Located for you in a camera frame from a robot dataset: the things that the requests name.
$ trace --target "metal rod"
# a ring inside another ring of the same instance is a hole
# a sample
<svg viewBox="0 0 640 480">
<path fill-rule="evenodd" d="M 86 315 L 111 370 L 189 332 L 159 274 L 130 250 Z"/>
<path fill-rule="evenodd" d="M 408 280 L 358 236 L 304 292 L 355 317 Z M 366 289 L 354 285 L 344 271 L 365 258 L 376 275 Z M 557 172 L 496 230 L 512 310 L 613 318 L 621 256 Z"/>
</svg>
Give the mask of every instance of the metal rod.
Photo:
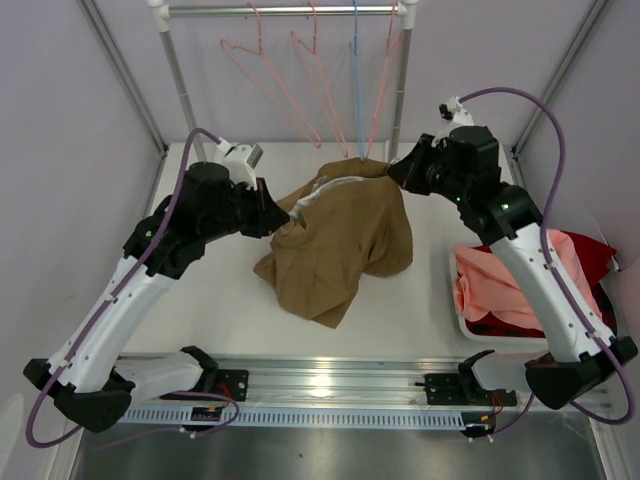
<svg viewBox="0 0 640 480">
<path fill-rule="evenodd" d="M 161 157 L 164 156 L 166 144 L 162 139 L 160 129 L 156 124 L 149 107 L 140 93 L 140 89 L 131 75 L 124 57 L 120 53 L 120 49 L 116 45 L 116 42 L 107 27 L 100 9 L 96 5 L 94 0 L 78 0 L 78 6 L 82 10 L 89 22 L 89 26 L 95 33 L 102 50 L 104 51 L 107 60 L 111 64 L 118 80 L 124 88 L 125 94 L 129 98 L 135 112 L 140 117 L 151 141 L 158 150 Z"/>
<path fill-rule="evenodd" d="M 393 6 L 383 5 L 359 5 L 353 6 L 317 6 L 315 13 L 318 16 L 344 16 L 353 15 L 355 8 L 358 15 L 390 15 Z M 297 7 L 257 7 L 261 17 L 307 17 L 313 15 L 313 9 L 307 6 Z M 400 16 L 403 14 L 402 7 L 397 11 Z M 169 6 L 170 18 L 203 18 L 203 17 L 251 17 L 255 15 L 255 10 L 250 6 L 242 7 L 196 7 L 196 6 Z"/>
<path fill-rule="evenodd" d="M 569 43 L 569 46 L 562 56 L 562 60 L 558 64 L 558 67 L 551 77 L 551 80 L 544 89 L 544 93 L 540 97 L 544 103 L 551 103 L 562 85 L 564 85 L 564 82 L 566 81 L 569 72 L 574 66 L 576 59 L 584 49 L 587 40 L 591 37 L 591 34 L 594 32 L 596 25 L 603 17 L 605 9 L 609 4 L 610 0 L 594 0 L 591 4 L 591 8 L 582 19 L 578 30 L 571 39 L 571 43 Z M 518 159 L 518 157 L 522 153 L 522 150 L 527 145 L 527 142 L 540 124 L 541 118 L 542 111 L 536 107 L 533 114 L 529 117 L 529 120 L 527 121 L 524 129 L 520 133 L 518 141 L 512 149 L 513 155 L 516 159 Z"/>
<path fill-rule="evenodd" d="M 187 121 L 187 127 L 189 128 L 189 131 L 191 131 L 194 128 L 196 128 L 198 125 L 196 123 L 196 116 L 193 113 L 193 107 L 191 106 L 191 101 L 189 100 L 189 93 L 187 92 L 187 86 L 184 83 L 182 70 L 180 69 L 180 63 L 178 62 L 178 55 L 176 54 L 176 49 L 173 46 L 173 39 L 171 38 L 171 32 L 169 30 L 165 32 L 160 32 L 160 39 L 162 40 L 162 46 L 164 47 L 164 53 L 167 56 L 169 67 L 171 67 L 171 75 L 173 76 L 173 81 L 176 84 L 176 90 L 178 91 L 178 97 L 180 98 L 180 105 L 182 106 L 182 112 L 184 113 L 184 118 Z M 196 149 L 196 155 L 198 156 L 198 160 L 200 162 L 206 162 L 207 155 L 204 152 L 202 139 L 199 136 L 196 137 L 193 144 Z"/>
<path fill-rule="evenodd" d="M 402 108 L 404 107 L 404 90 L 407 84 L 407 69 L 409 67 L 409 49 L 411 48 L 411 32 L 402 31 L 402 52 L 400 57 L 400 70 L 398 72 L 398 87 L 396 90 L 396 111 L 393 115 L 393 130 L 391 132 L 391 144 L 389 145 L 389 162 L 398 155 L 398 143 L 400 143 L 400 126 L 402 125 Z"/>
</svg>

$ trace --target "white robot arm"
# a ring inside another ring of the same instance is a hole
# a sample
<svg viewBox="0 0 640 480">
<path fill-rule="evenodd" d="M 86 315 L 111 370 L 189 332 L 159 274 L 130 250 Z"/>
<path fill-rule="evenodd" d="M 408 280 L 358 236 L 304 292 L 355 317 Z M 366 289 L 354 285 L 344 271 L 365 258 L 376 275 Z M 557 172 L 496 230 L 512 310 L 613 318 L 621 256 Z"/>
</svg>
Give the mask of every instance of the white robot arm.
<svg viewBox="0 0 640 480">
<path fill-rule="evenodd" d="M 48 360 L 33 359 L 25 367 L 25 376 L 40 390 L 57 376 L 46 393 L 67 418 L 92 432 L 111 427 L 132 403 L 175 391 L 210 391 L 217 367 L 196 347 L 157 360 L 118 356 L 149 309 L 204 255 L 207 243 L 236 232 L 268 236 L 289 221 L 254 173 L 260 146 L 219 142 L 221 164 L 189 167 L 167 229 L 140 268 L 132 270 L 159 230 L 170 197 L 138 223 L 107 288 L 69 341 Z M 113 295 L 127 275 L 124 288 Z M 70 352 L 83 334 L 75 354 Z"/>
<path fill-rule="evenodd" d="M 620 364 L 638 350 L 631 338 L 616 338 L 591 311 L 553 248 L 547 260 L 540 240 L 542 216 L 524 189 L 500 181 L 500 146 L 489 129 L 474 125 L 457 98 L 441 105 L 440 112 L 447 126 L 436 136 L 423 134 L 388 175 L 411 193 L 435 193 L 456 204 L 464 224 L 511 272 L 549 343 L 549 352 L 532 355 L 481 352 L 460 372 L 471 372 L 469 380 L 481 390 L 530 390 L 546 406 L 559 409 L 615 371 L 603 349 L 610 349 Z M 571 301 L 595 332 L 587 331 Z"/>
</svg>

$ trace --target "white basket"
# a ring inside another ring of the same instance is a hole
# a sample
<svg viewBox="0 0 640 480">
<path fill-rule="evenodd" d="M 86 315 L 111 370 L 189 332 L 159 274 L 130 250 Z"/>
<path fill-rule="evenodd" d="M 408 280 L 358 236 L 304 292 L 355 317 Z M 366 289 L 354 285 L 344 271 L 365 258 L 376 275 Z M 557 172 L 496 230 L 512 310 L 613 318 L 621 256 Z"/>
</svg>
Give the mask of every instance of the white basket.
<svg viewBox="0 0 640 480">
<path fill-rule="evenodd" d="M 456 255 L 453 251 L 449 255 L 449 272 L 451 274 L 451 294 L 456 290 L 455 282 L 458 278 L 458 263 L 456 262 Z M 527 337 L 495 337 L 492 335 L 476 335 L 472 333 L 467 328 L 467 323 L 465 318 L 458 311 L 458 305 L 455 304 L 456 307 L 456 315 L 458 317 L 458 325 L 460 325 L 460 330 L 462 330 L 462 334 L 469 338 L 470 340 L 475 340 L 477 342 L 485 342 L 496 344 L 499 343 L 501 345 L 528 345 L 532 347 L 541 347 L 548 348 L 547 339 L 546 338 L 527 338 Z"/>
</svg>

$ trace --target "metal frame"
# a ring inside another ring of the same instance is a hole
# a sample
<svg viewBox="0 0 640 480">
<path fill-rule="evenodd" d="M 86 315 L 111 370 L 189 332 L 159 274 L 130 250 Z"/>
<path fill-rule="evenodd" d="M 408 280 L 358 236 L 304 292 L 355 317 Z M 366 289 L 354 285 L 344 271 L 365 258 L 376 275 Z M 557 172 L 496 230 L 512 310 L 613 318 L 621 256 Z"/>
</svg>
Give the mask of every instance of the metal frame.
<svg viewBox="0 0 640 480">
<path fill-rule="evenodd" d="M 545 89 L 540 96 L 540 99 L 544 103 L 549 104 L 556 98 L 558 92 L 567 80 L 569 73 L 575 66 L 577 58 L 584 50 L 587 41 L 589 40 L 589 38 L 591 38 L 591 35 L 596 29 L 596 26 L 604 17 L 606 9 L 610 4 L 611 0 L 593 0 L 589 10 L 583 17 L 580 25 L 578 26 L 578 29 L 576 30 L 573 38 L 569 42 L 569 45 L 562 55 L 560 63 L 556 67 L 553 75 L 551 76 L 551 79 L 545 86 Z M 512 148 L 512 153 L 516 162 L 518 160 L 518 157 L 522 153 L 522 150 L 527 145 L 527 142 L 540 124 L 541 118 L 542 111 L 536 107 L 534 112 L 527 120 L 524 128 L 520 132 L 517 142 Z M 520 174 L 516 176 L 522 178 L 522 173 L 520 172 Z"/>
<path fill-rule="evenodd" d="M 133 106 L 134 110 L 145 126 L 147 135 L 158 150 L 159 156 L 161 158 L 164 157 L 167 144 L 162 138 L 160 129 L 158 128 L 153 115 L 151 115 L 149 107 L 147 106 L 142 93 L 140 93 L 138 85 L 133 79 L 133 75 L 131 75 L 131 71 L 124 61 L 124 57 L 122 56 L 122 53 L 120 53 L 120 49 L 118 48 L 118 45 L 111 35 L 111 32 L 109 31 L 109 28 L 107 27 L 107 24 L 102 17 L 102 13 L 98 8 L 98 5 L 96 5 L 94 0 L 77 0 L 77 3 L 84 13 L 89 26 L 96 35 L 98 43 L 100 43 L 100 46 L 102 47 L 102 50 L 107 57 L 107 61 L 120 80 L 122 88 L 129 98 L 131 105 Z"/>
<path fill-rule="evenodd" d="M 358 15 L 390 15 L 396 13 L 404 16 L 403 19 L 403 41 L 401 46 L 401 63 L 398 76 L 398 88 L 396 92 L 396 106 L 393 121 L 393 131 L 390 145 L 390 158 L 393 158 L 398 151 L 400 139 L 400 126 L 402 123 L 402 109 L 404 104 L 404 91 L 407 79 L 407 65 L 409 62 L 409 49 L 411 46 L 411 31 L 415 20 L 415 8 L 417 0 L 408 0 L 398 6 L 381 5 L 360 5 L 360 6 L 318 6 L 315 7 L 315 14 L 319 16 L 345 16 L 353 15 L 356 11 Z M 197 121 L 187 86 L 184 82 L 182 69 L 178 61 L 173 39 L 169 29 L 169 20 L 176 18 L 214 18 L 214 17 L 247 17 L 255 14 L 253 7 L 242 6 L 170 6 L 164 5 L 161 0 L 149 0 L 149 6 L 154 9 L 154 15 L 162 46 L 171 69 L 180 104 L 184 113 L 187 127 L 193 130 L 197 127 Z M 296 17 L 309 16 L 314 14 L 311 6 L 284 6 L 284 7 L 257 7 L 257 12 L 261 16 L 272 17 Z M 206 153 L 202 140 L 197 138 L 194 142 L 198 160 L 206 161 Z"/>
</svg>

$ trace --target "tan garment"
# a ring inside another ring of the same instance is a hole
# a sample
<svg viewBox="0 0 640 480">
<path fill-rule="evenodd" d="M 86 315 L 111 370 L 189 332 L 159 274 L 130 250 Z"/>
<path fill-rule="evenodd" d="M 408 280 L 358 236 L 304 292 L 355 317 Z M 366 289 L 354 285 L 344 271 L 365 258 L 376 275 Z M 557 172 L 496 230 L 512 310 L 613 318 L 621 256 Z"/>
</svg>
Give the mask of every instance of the tan garment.
<svg viewBox="0 0 640 480">
<path fill-rule="evenodd" d="M 413 261 L 411 227 L 402 193 L 387 164 L 359 158 L 324 165 L 302 188 L 278 202 L 290 211 L 327 177 L 362 176 L 337 185 L 302 208 L 271 240 L 272 253 L 254 267 L 285 310 L 336 328 L 358 291 L 362 272 L 388 277 Z"/>
</svg>

